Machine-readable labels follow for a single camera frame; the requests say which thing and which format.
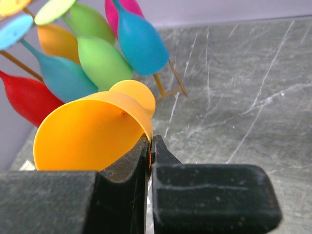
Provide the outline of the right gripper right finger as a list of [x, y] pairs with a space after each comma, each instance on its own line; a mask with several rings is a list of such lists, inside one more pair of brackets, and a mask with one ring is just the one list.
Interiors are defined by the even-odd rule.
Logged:
[[152, 140], [156, 234], [266, 234], [283, 219], [267, 173], [252, 164], [184, 164]]

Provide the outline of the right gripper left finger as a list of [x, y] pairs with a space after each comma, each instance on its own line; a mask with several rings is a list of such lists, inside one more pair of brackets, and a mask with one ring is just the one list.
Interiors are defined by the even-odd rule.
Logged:
[[143, 234], [149, 141], [97, 171], [9, 171], [0, 175], [3, 234]]

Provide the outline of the orange wine glass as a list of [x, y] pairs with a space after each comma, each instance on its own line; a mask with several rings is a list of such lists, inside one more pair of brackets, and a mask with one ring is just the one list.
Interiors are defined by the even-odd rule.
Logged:
[[156, 101], [137, 80], [116, 83], [51, 112], [34, 140], [35, 167], [100, 171], [129, 152], [142, 135], [153, 138]]
[[[0, 19], [14, 15], [20, 11], [34, 17], [27, 6], [30, 0], [2, 0], [0, 2]], [[37, 26], [39, 43], [44, 53], [52, 56], [59, 56], [80, 64], [78, 57], [78, 41], [67, 29], [50, 23], [44, 26]]]

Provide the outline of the light blue wine glass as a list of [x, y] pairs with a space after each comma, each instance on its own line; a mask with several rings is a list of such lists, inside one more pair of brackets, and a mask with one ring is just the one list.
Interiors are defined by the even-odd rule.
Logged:
[[22, 14], [5, 24], [0, 29], [0, 48], [7, 49], [21, 42], [37, 58], [43, 82], [49, 91], [64, 103], [96, 93], [98, 88], [81, 66], [67, 58], [46, 55], [23, 38], [33, 24], [29, 14]]

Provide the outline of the red wine glass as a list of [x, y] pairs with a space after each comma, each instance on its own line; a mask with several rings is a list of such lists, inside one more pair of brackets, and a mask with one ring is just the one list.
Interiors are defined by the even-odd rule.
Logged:
[[12, 76], [3, 71], [0, 78], [13, 109], [36, 127], [39, 127], [52, 111], [63, 105], [43, 82]]

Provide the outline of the green wine glass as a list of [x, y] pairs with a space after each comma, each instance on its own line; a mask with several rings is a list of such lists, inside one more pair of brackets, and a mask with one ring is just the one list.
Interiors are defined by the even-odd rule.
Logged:
[[116, 37], [111, 27], [94, 8], [76, 2], [70, 9], [70, 19], [80, 32], [101, 38], [111, 45], [115, 44]]
[[86, 35], [70, 19], [76, 0], [49, 0], [35, 16], [37, 25], [62, 18], [78, 41], [78, 57], [88, 78], [101, 90], [108, 91], [116, 83], [133, 77], [133, 70], [121, 52], [101, 38]]

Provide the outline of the dark blue wine glass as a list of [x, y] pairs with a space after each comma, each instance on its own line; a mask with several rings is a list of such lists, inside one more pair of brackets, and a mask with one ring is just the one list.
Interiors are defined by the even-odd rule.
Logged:
[[159, 72], [169, 61], [169, 51], [160, 34], [145, 18], [132, 13], [120, 1], [113, 4], [118, 12], [118, 41], [123, 55], [140, 76]]

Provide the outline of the magenta wine glass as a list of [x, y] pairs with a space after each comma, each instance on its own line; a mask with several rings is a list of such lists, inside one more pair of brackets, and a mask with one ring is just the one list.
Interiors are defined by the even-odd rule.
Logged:
[[[144, 14], [136, 0], [120, 0], [121, 5], [128, 11], [139, 15], [144, 18]], [[105, 0], [104, 3], [105, 15], [107, 21], [115, 35], [118, 38], [117, 28], [118, 28], [118, 12], [112, 0]]]

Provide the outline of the white box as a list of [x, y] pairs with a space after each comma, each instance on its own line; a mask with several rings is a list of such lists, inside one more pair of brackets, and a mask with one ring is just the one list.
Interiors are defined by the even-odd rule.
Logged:
[[28, 160], [25, 161], [19, 168], [19, 171], [34, 171], [34, 170], [36, 170], [34, 164]]

